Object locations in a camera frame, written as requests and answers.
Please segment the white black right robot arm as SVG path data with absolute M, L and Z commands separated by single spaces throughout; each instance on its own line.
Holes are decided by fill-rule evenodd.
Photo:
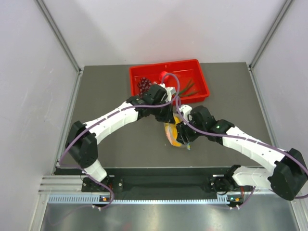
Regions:
M 215 120 L 204 106 L 191 108 L 182 105 L 176 109 L 181 118 L 177 124 L 177 142 L 189 144 L 204 136 L 261 166 L 233 165 L 223 177 L 228 190 L 253 186 L 272 190 L 288 201 L 301 198 L 299 192 L 308 180 L 308 169 L 298 150 L 292 148 L 287 151 L 257 140 L 229 121 Z

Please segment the clear zip top bag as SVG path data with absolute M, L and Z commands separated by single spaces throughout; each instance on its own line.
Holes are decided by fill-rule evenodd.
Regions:
M 169 140 L 170 144 L 174 147 L 185 148 L 187 150 L 190 150 L 189 143 L 182 144 L 177 141 L 177 138 L 179 138 L 180 136 L 178 135 L 176 125 L 181 122 L 181 119 L 177 114 L 173 114 L 173 117 L 175 120 L 175 124 L 164 123 L 164 130 L 165 130 L 167 139 Z

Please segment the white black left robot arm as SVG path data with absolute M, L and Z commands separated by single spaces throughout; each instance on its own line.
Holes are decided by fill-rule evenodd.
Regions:
M 131 96 L 115 110 L 85 123 L 75 122 L 69 131 L 64 153 L 70 154 L 77 165 L 89 175 L 99 191 L 109 186 L 107 172 L 98 160 L 98 145 L 123 126 L 154 115 L 159 122 L 174 123 L 172 96 L 174 87 L 153 84 L 142 96 Z

